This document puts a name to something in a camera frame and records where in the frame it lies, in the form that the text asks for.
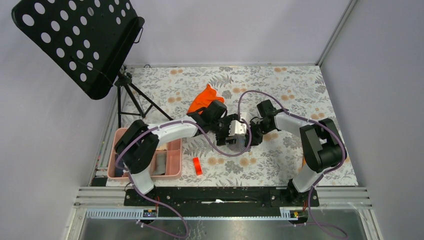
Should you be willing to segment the orange underwear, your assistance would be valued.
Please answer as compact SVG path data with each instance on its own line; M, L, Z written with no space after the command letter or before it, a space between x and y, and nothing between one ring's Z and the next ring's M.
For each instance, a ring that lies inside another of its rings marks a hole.
M218 96L217 90L214 89L210 84L207 84L206 88L193 100L190 107L188 108L187 114L194 112L201 113L213 101L219 101L223 104L225 103L225 99L221 96Z

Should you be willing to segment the grey striped underwear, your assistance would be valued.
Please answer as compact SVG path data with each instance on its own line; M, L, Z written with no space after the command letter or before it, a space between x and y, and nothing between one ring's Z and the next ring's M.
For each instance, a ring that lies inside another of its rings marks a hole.
M226 140L226 146L235 153L249 152L250 147L246 147L248 142L244 137L242 138L231 138Z

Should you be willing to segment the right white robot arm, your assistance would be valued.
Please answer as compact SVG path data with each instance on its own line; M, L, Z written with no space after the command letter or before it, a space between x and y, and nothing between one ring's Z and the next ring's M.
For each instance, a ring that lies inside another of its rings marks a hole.
M262 101L256 107L260 120L250 121L246 143L257 146L262 143L264 135L272 131L286 131L301 140L305 165L298 175L289 180L283 194L291 205L299 206L324 173L342 165L347 158L346 148L330 118L307 120L284 109L276 109L270 100Z

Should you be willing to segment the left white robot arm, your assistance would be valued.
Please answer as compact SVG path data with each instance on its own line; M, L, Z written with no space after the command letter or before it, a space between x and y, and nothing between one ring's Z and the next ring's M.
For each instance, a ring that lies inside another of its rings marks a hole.
M126 171L136 192L136 199L144 206L155 200L155 187L150 174L150 164L157 147L169 142L214 133L217 150L228 142L229 137L247 137L250 144L251 129L241 114L228 114L227 107L214 100L207 107L189 112L182 119L162 124L148 125L142 120L133 122L114 146L115 166Z

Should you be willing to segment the pink divided storage tray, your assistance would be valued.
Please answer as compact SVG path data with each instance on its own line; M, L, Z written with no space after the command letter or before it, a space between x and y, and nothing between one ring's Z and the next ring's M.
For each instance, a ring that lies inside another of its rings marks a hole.
M110 150L110 157L107 166L107 177L111 180L124 182L128 180L126 175L123 177L115 177L115 160L116 160L116 151L115 145L118 140L124 135L127 131L126 127L118 128L114 134L112 147ZM155 170L155 161L156 155L159 153L166 153L166 172L164 175L153 175ZM179 179L182 175L182 140L177 139L166 144L166 148L159 147L156 149L151 163L149 165L149 173L154 181L158 180L176 180Z

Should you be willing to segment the small red block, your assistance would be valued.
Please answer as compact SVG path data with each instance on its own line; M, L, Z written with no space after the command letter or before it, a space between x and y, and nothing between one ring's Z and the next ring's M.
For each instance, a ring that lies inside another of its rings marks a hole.
M194 157L192 160L193 160L193 165L194 165L196 175L201 176L203 174L203 170L202 170L202 166L201 166L199 158Z

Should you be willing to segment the floral tablecloth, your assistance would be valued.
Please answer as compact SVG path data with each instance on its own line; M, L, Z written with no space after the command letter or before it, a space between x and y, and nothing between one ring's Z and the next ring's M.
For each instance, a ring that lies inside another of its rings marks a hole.
M180 119L195 97L210 84L224 98L230 114L238 110L258 116L257 104L271 100L296 115L321 120L336 115L318 66L128 67L132 82L159 109L148 124ZM285 186L302 168L301 140L285 131L264 136L260 145L240 156L216 152L203 136L182 141L182 172L178 179L156 180L158 187ZM196 175L193 158L203 174Z

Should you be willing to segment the grey rolled cloth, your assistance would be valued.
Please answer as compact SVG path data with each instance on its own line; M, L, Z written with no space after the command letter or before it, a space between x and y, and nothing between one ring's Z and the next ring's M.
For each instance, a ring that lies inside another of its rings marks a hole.
M153 176L161 176L166 173L167 154L164 152L158 153L155 157L155 167L152 172Z

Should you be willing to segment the blue rolled cloth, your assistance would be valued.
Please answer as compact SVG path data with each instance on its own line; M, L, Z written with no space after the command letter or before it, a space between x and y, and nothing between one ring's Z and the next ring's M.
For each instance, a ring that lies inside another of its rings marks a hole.
M118 162L117 166L115 167L114 177L115 178L123 177L123 175L124 175L124 168L125 168L124 162L122 160L120 160Z

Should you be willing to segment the black perforated music stand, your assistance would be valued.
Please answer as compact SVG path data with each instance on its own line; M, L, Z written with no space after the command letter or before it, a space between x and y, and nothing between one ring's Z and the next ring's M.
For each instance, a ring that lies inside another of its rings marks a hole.
M129 0L21 0L11 18L92 100L124 78L145 24Z

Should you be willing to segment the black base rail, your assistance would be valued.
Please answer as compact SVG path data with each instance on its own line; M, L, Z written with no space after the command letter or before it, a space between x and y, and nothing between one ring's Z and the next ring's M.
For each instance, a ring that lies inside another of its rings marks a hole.
M306 210L308 206L319 207L318 194L314 190L298 195L285 187L154 187L146 197L134 189L127 189L124 197L126 207L151 207L159 217L175 217L165 207L169 205L183 217L280 217L281 209Z

